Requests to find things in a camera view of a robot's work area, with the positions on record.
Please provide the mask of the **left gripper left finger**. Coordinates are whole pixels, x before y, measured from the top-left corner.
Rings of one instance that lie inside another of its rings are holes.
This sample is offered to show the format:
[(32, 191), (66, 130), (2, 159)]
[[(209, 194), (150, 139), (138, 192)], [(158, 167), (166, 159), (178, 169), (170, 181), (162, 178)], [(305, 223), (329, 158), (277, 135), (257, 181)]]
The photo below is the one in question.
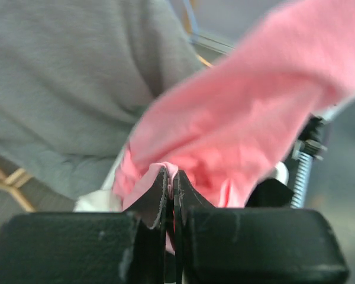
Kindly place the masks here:
[(168, 174), (164, 167), (148, 190), (127, 210), (139, 218), (127, 283), (163, 283), (166, 250)]

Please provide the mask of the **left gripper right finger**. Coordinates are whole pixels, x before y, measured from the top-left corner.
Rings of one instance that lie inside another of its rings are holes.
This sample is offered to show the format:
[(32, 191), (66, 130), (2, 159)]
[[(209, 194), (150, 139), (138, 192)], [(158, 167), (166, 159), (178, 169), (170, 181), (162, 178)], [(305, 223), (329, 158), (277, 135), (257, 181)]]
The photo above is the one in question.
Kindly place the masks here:
[(213, 208), (191, 184), (187, 174), (179, 170), (172, 183), (173, 235), (172, 247), (175, 251), (176, 282), (183, 283), (191, 264), (189, 244), (189, 211), (192, 209)]

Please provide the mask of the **pink t shirt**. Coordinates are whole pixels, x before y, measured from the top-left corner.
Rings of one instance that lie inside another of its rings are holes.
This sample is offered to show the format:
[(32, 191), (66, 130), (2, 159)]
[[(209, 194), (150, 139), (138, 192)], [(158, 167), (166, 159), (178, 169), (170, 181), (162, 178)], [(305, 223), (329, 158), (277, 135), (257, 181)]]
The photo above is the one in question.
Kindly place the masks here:
[(288, 2), (153, 103), (125, 145), (113, 191), (127, 209), (166, 166), (213, 205), (242, 207), (309, 116), (353, 95), (355, 0)]

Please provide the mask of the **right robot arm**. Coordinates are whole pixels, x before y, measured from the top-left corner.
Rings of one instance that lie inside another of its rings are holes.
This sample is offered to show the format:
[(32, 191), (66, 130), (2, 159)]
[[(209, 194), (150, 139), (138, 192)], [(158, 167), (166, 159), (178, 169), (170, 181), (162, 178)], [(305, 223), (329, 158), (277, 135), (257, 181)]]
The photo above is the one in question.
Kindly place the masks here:
[(311, 117), (295, 141), (292, 158), (297, 161), (297, 168), (293, 174), (293, 186), (288, 187), (289, 171), (286, 165), (280, 162), (270, 175), (255, 187), (246, 207), (304, 207), (312, 164), (314, 160), (321, 159), (321, 152), (327, 149), (324, 145), (326, 123), (322, 117)]

